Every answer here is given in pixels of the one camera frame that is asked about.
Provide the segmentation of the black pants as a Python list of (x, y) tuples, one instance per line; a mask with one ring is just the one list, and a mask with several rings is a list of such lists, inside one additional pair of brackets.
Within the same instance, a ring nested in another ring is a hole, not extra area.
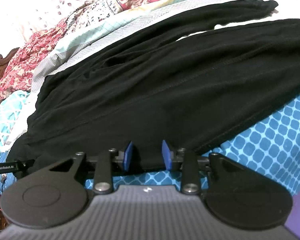
[(40, 89), (8, 161), (35, 172), (129, 141), (132, 171), (163, 168), (161, 143), (206, 153), (300, 94), (300, 19), (264, 21), (275, 1), (188, 10), (141, 29)]

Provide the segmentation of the light teal quilt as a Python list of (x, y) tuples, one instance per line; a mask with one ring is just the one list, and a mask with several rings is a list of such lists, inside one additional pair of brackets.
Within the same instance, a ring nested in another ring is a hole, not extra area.
[[(0, 154), (27, 131), (27, 118), (34, 112), (35, 103), (44, 79), (87, 58), (128, 35), (194, 8), (234, 0), (160, 0), (121, 12), (115, 16), (62, 38), (56, 48), (34, 70), (30, 92), (18, 90), (0, 104)], [(279, 4), (265, 21), (300, 18), (300, 0), (274, 0)]]

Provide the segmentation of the red floral quilt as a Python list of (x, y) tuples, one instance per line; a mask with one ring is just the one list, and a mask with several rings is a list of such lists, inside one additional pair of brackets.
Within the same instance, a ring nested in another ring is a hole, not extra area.
[(85, 2), (71, 17), (64, 18), (50, 29), (33, 33), (25, 44), (19, 47), (9, 61), (0, 79), (0, 103), (16, 90), (31, 89), (34, 69), (55, 48), (66, 35), (100, 22), (124, 10), (159, 0), (101, 0)]

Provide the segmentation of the teal patterned bedsheet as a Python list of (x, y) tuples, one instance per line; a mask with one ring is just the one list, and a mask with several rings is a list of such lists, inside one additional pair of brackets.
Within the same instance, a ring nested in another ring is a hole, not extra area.
[[(0, 163), (5, 162), (13, 132), (23, 128), (21, 113), (29, 93), (18, 90), (0, 104)], [(300, 192), (300, 96), (234, 139), (214, 149), (252, 170)]]

